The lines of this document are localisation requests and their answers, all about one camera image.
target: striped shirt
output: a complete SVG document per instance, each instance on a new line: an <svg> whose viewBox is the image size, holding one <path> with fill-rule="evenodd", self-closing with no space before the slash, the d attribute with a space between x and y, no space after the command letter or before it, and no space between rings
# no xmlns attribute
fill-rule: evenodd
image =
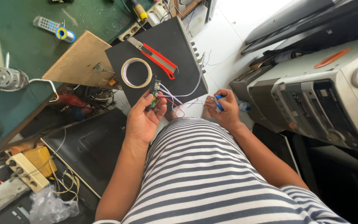
<svg viewBox="0 0 358 224"><path fill-rule="evenodd" d="M348 223L314 193L276 188L252 167L233 137L200 118L177 118L147 154L140 193L122 222Z"/></svg>

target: remote control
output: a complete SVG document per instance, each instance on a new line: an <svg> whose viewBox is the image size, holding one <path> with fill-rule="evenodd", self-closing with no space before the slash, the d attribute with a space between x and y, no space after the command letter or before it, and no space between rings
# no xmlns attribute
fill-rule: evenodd
<svg viewBox="0 0 358 224"><path fill-rule="evenodd" d="M50 19L44 18L42 16L37 16L33 20L33 25L44 28L52 33L55 33L57 28L60 27L60 24L51 21Z"/></svg>

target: solder wire spool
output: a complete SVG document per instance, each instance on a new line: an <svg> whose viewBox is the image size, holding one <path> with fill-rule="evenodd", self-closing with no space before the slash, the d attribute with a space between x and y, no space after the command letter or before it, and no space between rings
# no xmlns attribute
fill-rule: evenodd
<svg viewBox="0 0 358 224"><path fill-rule="evenodd" d="M74 35L74 33L72 31L68 31L64 27L59 27L56 30L55 34L59 40L64 40L65 42L68 42L68 43L72 43L76 39L76 36Z"/></svg>
<svg viewBox="0 0 358 224"><path fill-rule="evenodd" d="M144 65L146 65L147 71L148 71L148 76L147 76L146 82L141 84L141 85L139 85L139 86L135 86L134 84L130 83L130 81L127 78L127 69L129 67L129 65L134 63L134 62L137 62L137 61L142 62ZM150 81L152 80L152 69L150 68L149 64L147 64L147 62L145 62L143 59L131 58L131 59L127 60L122 65L121 77L122 77L122 80L124 81L124 83L127 84L127 86L135 88L135 89L140 89L140 88L143 88L143 87L147 86L150 83Z"/></svg>

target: person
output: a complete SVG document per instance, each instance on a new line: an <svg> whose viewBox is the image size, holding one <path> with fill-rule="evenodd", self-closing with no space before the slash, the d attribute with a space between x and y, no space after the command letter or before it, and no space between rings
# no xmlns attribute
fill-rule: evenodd
<svg viewBox="0 0 358 224"><path fill-rule="evenodd" d="M240 122L230 90L217 94L224 111L209 96L204 119L173 119L149 151L167 101L138 100L94 224L348 223Z"/></svg>

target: green workbench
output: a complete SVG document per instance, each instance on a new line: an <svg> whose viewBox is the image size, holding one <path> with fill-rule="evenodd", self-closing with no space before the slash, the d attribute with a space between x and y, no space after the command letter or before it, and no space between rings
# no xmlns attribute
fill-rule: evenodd
<svg viewBox="0 0 358 224"><path fill-rule="evenodd" d="M138 0L148 10L153 0ZM43 74L65 53L70 43L35 27L36 16L63 23L79 38L89 30L107 43L117 38L135 22L121 1L75 0L73 3L49 4L48 0L0 0L0 42L3 55L10 53L10 67L30 79ZM62 83L54 82L56 88ZM0 91L0 149L3 140L52 94L47 82L33 82L16 92Z"/></svg>

